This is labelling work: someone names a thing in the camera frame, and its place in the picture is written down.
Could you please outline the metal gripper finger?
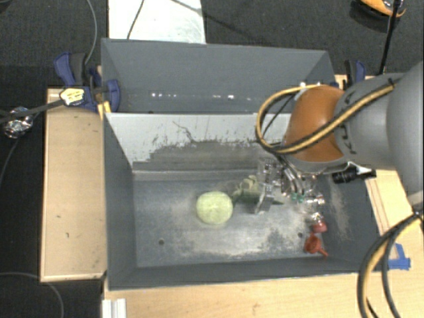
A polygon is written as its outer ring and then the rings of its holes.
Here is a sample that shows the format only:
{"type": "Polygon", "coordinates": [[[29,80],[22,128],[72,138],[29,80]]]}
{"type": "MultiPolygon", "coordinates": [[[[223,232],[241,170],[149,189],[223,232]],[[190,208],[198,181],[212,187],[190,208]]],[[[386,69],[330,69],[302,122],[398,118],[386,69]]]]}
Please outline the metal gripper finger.
{"type": "Polygon", "coordinates": [[[275,159],[260,159],[258,161],[257,180],[264,187],[281,186],[281,165],[275,159]]]}
{"type": "Polygon", "coordinates": [[[264,191],[260,194],[259,199],[254,207],[254,213],[267,212],[270,210],[274,202],[274,194],[272,191],[264,191]]]}

